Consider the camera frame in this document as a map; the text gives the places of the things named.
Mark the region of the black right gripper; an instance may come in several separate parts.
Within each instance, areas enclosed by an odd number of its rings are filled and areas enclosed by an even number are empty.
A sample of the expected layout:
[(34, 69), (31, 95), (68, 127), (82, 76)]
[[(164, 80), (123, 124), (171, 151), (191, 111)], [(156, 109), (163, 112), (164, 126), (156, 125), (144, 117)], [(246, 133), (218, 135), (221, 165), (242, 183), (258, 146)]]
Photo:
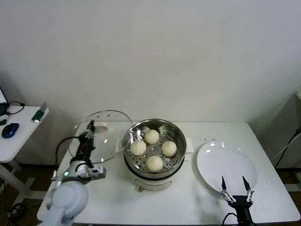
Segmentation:
[(246, 178), (244, 176), (242, 178), (246, 189), (246, 196), (232, 196), (227, 190), (224, 177), (222, 177), (222, 197), (236, 211), (239, 226), (253, 226), (254, 222), (249, 209), (252, 206), (254, 190), (251, 189)]

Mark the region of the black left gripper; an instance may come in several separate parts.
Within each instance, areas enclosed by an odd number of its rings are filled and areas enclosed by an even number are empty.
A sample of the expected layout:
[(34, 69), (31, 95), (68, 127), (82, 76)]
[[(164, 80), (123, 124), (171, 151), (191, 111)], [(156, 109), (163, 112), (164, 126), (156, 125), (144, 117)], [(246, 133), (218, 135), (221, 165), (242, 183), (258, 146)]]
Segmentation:
[(78, 136), (79, 146), (76, 152), (76, 157), (85, 162), (91, 162), (90, 157), (94, 146), (95, 121), (91, 120), (81, 135)]

